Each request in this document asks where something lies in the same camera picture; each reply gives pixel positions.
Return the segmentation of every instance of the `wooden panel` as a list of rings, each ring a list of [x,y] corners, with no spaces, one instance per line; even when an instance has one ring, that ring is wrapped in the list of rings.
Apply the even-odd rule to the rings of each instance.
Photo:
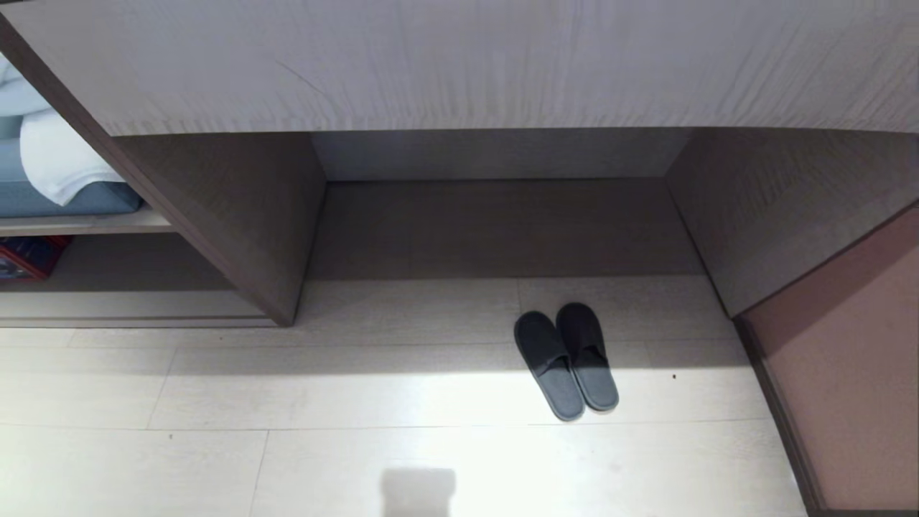
[[[330,181],[662,177],[687,128],[319,132]]]
[[[111,134],[599,126],[919,132],[913,0],[3,6]]]
[[[744,316],[823,508],[919,509],[919,210]]]
[[[123,137],[189,240],[280,325],[290,325],[325,176],[307,133]]]
[[[317,232],[316,280],[703,272],[662,178],[333,184]]]
[[[172,225],[148,204],[144,204],[135,213],[0,219],[0,236],[79,236],[83,234],[168,232],[175,232]]]
[[[667,182],[728,312],[777,292],[919,198],[915,136],[706,130]]]
[[[243,295],[292,322],[325,182],[308,134],[115,142],[2,16],[0,51]]]
[[[778,389],[778,382],[769,366],[766,364],[766,353],[763,351],[763,345],[759,342],[753,328],[743,318],[738,316],[734,318],[734,325],[737,328],[737,335],[743,343],[753,370],[756,373],[756,379],[763,389],[763,396],[769,405],[769,412],[776,422],[778,435],[782,439],[782,445],[785,447],[785,453],[789,457],[791,470],[794,471],[795,481],[798,483],[798,490],[804,507],[808,509],[809,517],[813,517],[814,509],[823,508],[823,496],[820,488],[817,486],[813,469],[808,461],[807,455],[803,452],[800,439],[795,431],[794,420],[787,410],[787,403],[782,396],[781,390]]]

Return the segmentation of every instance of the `pair of slippers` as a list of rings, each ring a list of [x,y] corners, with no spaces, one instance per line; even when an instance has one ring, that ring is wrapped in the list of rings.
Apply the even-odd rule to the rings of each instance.
[[[528,312],[517,320],[514,338],[559,419],[580,417],[584,402],[598,411],[618,404],[600,322],[587,305],[562,307],[555,325],[540,312]]]

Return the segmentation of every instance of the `towel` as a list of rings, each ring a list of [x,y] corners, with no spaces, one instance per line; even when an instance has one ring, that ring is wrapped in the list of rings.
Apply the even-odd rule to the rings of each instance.
[[[0,117],[27,115],[50,108],[48,101],[0,54]]]
[[[124,182],[54,110],[26,115],[19,152],[28,182],[44,197],[64,206],[96,181]]]

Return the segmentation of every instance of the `wooden shelf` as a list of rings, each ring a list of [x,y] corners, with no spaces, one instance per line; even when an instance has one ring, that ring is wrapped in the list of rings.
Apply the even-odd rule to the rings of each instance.
[[[78,236],[47,281],[0,282],[0,327],[272,327],[182,236]]]
[[[0,236],[79,236],[85,234],[161,234],[175,232],[150,205],[134,213],[0,218]]]

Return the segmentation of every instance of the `slipper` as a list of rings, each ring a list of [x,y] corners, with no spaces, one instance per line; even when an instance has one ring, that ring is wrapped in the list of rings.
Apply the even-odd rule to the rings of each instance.
[[[609,411],[619,403],[619,391],[609,371],[603,331],[594,311],[584,304],[567,304],[555,324],[572,361],[572,371],[587,405]]]
[[[580,417],[584,398],[552,320],[542,313],[526,313],[514,325],[514,339],[555,416],[564,421]]]

